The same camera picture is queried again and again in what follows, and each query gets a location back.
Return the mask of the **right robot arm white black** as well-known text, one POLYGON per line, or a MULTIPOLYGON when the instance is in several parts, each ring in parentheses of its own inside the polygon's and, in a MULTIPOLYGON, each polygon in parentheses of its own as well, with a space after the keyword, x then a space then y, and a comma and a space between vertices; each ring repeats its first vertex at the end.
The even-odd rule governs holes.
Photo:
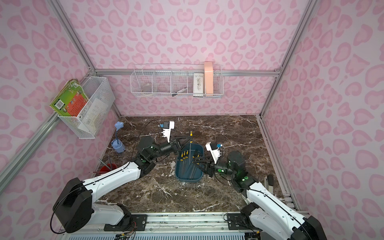
POLYGON ((234 189, 250 203, 243 214, 253 227, 261 229, 276 240, 325 240, 327 237, 319 220, 305 217, 288 207, 246 170, 246 161, 238 151, 232 151, 226 161, 221 157, 195 155, 195 163, 206 175, 230 177, 234 189))

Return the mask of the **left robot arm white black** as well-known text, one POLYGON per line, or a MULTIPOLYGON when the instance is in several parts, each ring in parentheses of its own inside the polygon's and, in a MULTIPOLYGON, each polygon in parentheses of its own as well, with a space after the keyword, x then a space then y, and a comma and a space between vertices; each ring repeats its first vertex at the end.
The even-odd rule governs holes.
POLYGON ((64 233, 74 233, 87 225, 104 225, 106 231, 133 230, 136 224, 126 206, 102 206, 97 201, 112 190, 146 176, 158 158, 180 154, 191 141, 191 136, 177 136, 157 144, 151 136, 142 137, 136 154, 125 165, 91 179, 68 181, 53 206, 53 216, 64 227, 64 233))

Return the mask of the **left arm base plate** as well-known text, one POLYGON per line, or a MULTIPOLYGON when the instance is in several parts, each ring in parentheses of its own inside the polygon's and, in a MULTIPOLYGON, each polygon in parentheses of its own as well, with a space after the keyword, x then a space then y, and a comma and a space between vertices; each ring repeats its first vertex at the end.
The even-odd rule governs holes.
POLYGON ((144 231, 147 225, 148 215, 129 215, 124 216, 116 225, 106 224, 105 232, 131 232, 144 231))

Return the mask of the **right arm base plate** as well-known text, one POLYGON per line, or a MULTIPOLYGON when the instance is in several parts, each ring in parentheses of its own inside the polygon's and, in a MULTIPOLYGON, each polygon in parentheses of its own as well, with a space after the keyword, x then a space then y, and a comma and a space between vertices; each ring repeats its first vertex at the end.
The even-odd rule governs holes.
POLYGON ((257 230, 257 228, 252 225, 249 217, 241 213, 226 213, 224 215, 224 221, 227 222, 229 230, 257 230))

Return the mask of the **teal plastic storage box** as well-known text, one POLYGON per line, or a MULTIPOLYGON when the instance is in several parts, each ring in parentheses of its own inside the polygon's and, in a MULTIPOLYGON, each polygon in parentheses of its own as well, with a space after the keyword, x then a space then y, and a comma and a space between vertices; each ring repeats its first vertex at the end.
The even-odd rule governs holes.
POLYGON ((196 163, 197 158, 204 155, 204 149, 199 144, 187 144, 178 155, 175 176, 180 182, 197 183, 203 177, 203 171, 196 163))

